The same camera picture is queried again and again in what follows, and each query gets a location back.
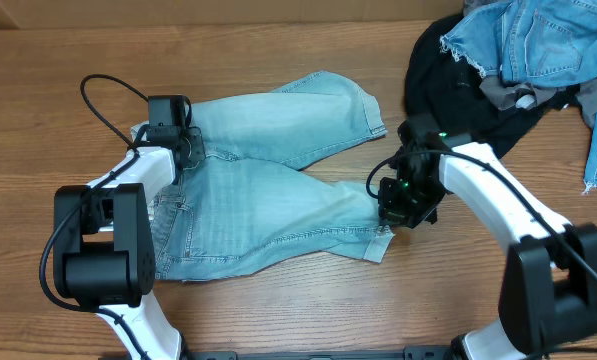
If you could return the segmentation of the light blue denim shorts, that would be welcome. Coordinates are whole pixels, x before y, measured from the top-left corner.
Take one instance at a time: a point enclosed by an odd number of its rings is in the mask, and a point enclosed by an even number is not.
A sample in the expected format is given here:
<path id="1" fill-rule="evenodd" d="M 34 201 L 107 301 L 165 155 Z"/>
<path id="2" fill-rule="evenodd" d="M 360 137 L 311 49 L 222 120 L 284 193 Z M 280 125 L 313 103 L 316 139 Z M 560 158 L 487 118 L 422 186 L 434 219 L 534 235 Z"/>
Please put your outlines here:
<path id="1" fill-rule="evenodd" d="M 362 184 L 306 169 L 383 137 L 376 98 L 319 71 L 266 93 L 196 103 L 205 158 L 149 206 L 156 276 L 211 281 L 313 252 L 380 262 L 392 239 Z"/>

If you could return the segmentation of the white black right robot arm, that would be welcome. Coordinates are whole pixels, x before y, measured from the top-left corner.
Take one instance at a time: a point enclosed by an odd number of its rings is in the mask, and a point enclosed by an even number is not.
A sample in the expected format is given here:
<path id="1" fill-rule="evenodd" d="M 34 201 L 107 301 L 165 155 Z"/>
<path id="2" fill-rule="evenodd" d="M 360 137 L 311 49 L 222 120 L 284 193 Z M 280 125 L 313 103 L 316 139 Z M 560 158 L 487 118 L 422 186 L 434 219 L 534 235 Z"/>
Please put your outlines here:
<path id="1" fill-rule="evenodd" d="M 435 223 L 439 203 L 454 194 L 506 256 L 497 320 L 446 346 L 408 346 L 404 358 L 546 359 L 597 335 L 597 226 L 575 226 L 546 207 L 474 133 L 445 131 L 422 114 L 398 136 L 400 148 L 384 162 L 396 175 L 374 195 L 382 221 Z"/>

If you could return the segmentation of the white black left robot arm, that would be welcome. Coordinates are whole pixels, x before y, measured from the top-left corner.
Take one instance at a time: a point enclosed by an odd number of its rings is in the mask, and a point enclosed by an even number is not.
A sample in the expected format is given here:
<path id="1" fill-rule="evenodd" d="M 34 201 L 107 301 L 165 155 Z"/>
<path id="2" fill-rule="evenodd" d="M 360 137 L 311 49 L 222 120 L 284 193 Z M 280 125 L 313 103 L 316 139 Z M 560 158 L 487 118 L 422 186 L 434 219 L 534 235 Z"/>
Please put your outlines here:
<path id="1" fill-rule="evenodd" d="M 190 100 L 151 96 L 148 122 L 125 158 L 86 185 L 54 196 L 53 278 L 59 295 L 94 313 L 115 332 L 130 359 L 189 359 L 183 335 L 153 292 L 156 259 L 148 205 L 204 158 Z"/>

